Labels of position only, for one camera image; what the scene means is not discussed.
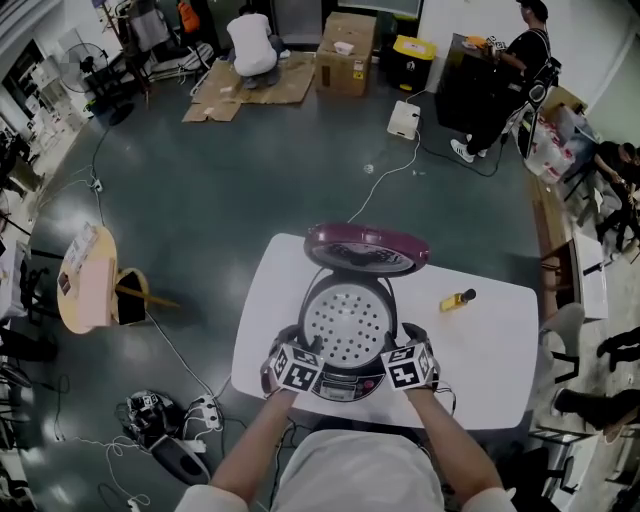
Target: perforated steam plate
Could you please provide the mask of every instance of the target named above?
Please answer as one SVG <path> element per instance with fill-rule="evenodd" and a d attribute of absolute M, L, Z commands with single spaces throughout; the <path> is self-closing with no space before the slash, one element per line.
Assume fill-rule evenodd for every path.
<path fill-rule="evenodd" d="M 354 283 L 320 292 L 309 302 L 303 319 L 305 338 L 311 342 L 320 336 L 321 355 L 336 368 L 358 368 L 374 360 L 390 328 L 386 302 L 371 288 Z"/>

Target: yellow object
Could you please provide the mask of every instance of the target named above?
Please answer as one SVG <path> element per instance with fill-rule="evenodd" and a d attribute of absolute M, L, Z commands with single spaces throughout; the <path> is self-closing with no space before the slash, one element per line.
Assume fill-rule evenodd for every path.
<path fill-rule="evenodd" d="M 466 306 L 469 301 L 475 298 L 476 291 L 473 289 L 467 290 L 464 293 L 456 293 L 455 295 L 452 295 L 451 297 L 448 297 L 440 302 L 440 311 L 444 313 L 445 311 L 453 311 L 454 309 L 459 309 L 462 306 Z"/>
<path fill-rule="evenodd" d="M 480 36 L 469 36 L 467 37 L 467 42 L 471 43 L 478 48 L 483 48 L 487 46 L 487 40 L 484 37 Z"/>
<path fill-rule="evenodd" d="M 436 58 L 436 45 L 415 37 L 398 36 L 393 49 L 414 59 L 433 60 Z"/>

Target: box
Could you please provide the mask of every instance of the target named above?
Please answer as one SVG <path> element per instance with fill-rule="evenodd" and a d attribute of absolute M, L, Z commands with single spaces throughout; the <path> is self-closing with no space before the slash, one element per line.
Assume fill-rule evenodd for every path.
<path fill-rule="evenodd" d="M 376 19 L 372 16 L 332 12 L 316 54 L 316 89 L 362 96 L 367 88 Z M 340 55 L 335 43 L 353 45 Z"/>
<path fill-rule="evenodd" d="M 435 57 L 435 45 L 415 37 L 398 36 L 387 67 L 387 81 L 404 91 L 422 91 Z"/>

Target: cardboard sheet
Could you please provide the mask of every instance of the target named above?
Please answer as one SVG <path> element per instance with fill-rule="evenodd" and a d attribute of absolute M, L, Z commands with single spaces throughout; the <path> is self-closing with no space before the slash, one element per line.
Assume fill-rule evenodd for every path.
<path fill-rule="evenodd" d="M 312 54 L 291 52 L 288 59 L 278 63 L 278 83 L 254 90 L 242 88 L 242 78 L 229 62 L 216 60 L 182 121 L 231 121 L 242 103 L 300 103 L 313 80 L 314 60 Z"/>

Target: cardboard box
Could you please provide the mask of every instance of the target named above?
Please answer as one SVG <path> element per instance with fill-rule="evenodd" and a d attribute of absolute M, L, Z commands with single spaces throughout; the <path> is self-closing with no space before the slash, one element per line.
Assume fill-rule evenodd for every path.
<path fill-rule="evenodd" d="M 316 54 L 316 89 L 362 96 L 367 88 L 376 19 L 372 16 L 332 12 Z M 335 43 L 353 45 L 340 55 Z"/>

